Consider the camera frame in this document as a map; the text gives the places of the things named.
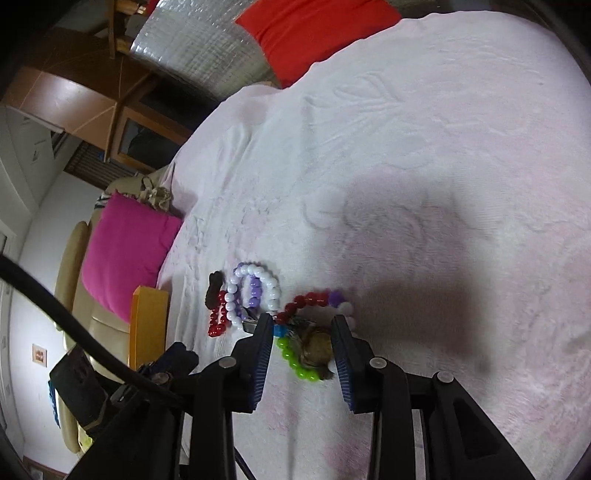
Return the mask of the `orange cardboard box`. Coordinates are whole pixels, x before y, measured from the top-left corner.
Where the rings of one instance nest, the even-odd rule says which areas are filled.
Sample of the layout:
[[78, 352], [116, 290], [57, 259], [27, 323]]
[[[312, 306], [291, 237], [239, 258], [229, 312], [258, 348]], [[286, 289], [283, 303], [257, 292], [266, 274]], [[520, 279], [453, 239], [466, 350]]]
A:
[[157, 360], [165, 351], [169, 294], [140, 286], [133, 293], [128, 362], [132, 370]]

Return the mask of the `magenta pillow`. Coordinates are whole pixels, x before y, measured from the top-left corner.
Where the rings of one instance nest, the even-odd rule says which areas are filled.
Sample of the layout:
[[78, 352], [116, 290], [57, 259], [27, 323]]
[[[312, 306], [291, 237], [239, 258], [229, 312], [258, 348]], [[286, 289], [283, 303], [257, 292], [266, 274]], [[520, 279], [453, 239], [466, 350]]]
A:
[[134, 291], [156, 286], [181, 225], [176, 216], [113, 193], [92, 228], [82, 264], [81, 279], [87, 292], [128, 323]]

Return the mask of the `crumpled beige cloth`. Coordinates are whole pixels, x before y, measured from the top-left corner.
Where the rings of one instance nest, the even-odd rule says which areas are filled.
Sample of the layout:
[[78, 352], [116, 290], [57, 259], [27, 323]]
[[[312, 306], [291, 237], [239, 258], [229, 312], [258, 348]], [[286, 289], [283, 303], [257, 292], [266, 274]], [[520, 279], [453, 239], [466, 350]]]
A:
[[148, 176], [143, 176], [137, 200], [155, 211], [168, 212], [172, 202], [172, 194], [165, 187], [155, 185]]

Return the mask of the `pink white bed blanket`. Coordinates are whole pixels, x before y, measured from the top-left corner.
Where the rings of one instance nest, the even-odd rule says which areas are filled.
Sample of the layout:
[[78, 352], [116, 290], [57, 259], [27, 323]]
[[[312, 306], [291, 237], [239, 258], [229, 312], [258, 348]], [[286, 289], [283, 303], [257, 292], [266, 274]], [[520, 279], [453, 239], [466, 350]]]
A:
[[498, 12], [433, 14], [293, 86], [243, 88], [164, 177], [183, 225], [160, 272], [167, 339], [202, 364], [208, 276], [266, 266], [281, 299], [339, 290], [356, 333], [446, 371], [538, 479], [590, 442], [590, 86], [557, 36]]

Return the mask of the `wooden cabinet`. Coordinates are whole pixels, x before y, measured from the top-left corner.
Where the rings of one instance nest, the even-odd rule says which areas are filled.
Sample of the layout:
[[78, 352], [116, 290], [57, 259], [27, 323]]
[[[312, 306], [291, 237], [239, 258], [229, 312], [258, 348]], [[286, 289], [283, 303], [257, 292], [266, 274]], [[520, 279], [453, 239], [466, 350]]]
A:
[[23, 52], [2, 105], [97, 147], [106, 160], [151, 173], [195, 129], [193, 97], [133, 60], [125, 36], [53, 26], [31, 44], [12, 44]]

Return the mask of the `silver quilted headboard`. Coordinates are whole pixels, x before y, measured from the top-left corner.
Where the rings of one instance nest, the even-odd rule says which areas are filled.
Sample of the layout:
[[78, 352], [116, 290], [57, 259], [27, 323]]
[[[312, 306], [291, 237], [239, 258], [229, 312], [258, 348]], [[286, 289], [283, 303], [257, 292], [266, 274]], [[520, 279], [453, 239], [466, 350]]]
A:
[[236, 0], [159, 1], [135, 37], [131, 56], [213, 100], [256, 83], [276, 86], [259, 44], [235, 23], [249, 6]]

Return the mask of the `red pillow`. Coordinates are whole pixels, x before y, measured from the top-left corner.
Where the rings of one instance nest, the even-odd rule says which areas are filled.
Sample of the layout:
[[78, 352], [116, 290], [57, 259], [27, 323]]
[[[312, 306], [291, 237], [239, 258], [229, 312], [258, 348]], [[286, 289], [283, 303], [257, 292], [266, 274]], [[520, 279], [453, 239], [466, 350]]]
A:
[[287, 88], [312, 64], [401, 19], [384, 0], [263, 0], [249, 6], [235, 23], [256, 40], [280, 86]]

